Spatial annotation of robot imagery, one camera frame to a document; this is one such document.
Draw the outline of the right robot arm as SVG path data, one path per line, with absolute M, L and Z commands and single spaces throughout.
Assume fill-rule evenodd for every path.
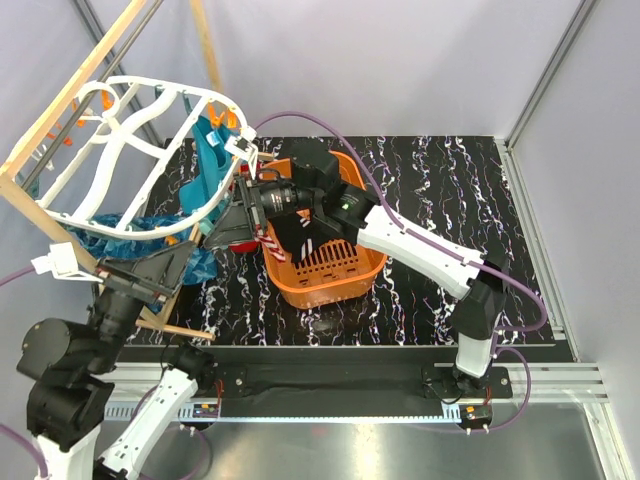
M 331 240 L 381 252 L 433 280 L 457 303 L 451 324 L 458 351 L 450 372 L 426 380 L 446 397 L 476 396 L 490 383 L 494 329 L 506 302 L 508 262 L 452 243 L 412 223 L 382 200 L 348 183 L 336 154 L 317 140 L 296 144 L 290 174 L 264 167 L 234 177 L 230 204 L 204 240 L 209 250 L 256 240 L 272 229 L 302 263 Z

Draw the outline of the red white santa sock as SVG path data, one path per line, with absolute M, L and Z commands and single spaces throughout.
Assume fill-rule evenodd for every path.
M 286 264 L 289 262 L 289 257 L 279 241 L 270 234 L 259 235 L 254 240 L 232 245 L 230 249 L 238 254 L 254 253 L 261 249 L 266 263 Z

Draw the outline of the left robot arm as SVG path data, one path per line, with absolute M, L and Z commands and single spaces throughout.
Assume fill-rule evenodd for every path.
M 22 341 L 17 370 L 34 382 L 26 421 L 39 478 L 139 478 L 183 405 L 216 386 L 214 357 L 190 343 L 180 345 L 125 431 L 100 456 L 94 454 L 115 388 L 101 377 L 115 370 L 142 309 L 177 292 L 195 248 L 184 241 L 145 257 L 105 258 L 91 273 L 80 270 L 69 242 L 53 244 L 33 260 L 37 273 L 98 285 L 86 323 L 47 318 Z

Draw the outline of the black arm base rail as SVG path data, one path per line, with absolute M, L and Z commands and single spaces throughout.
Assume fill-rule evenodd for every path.
M 427 382 L 451 368 L 452 347 L 211 347 L 227 421 L 426 417 Z

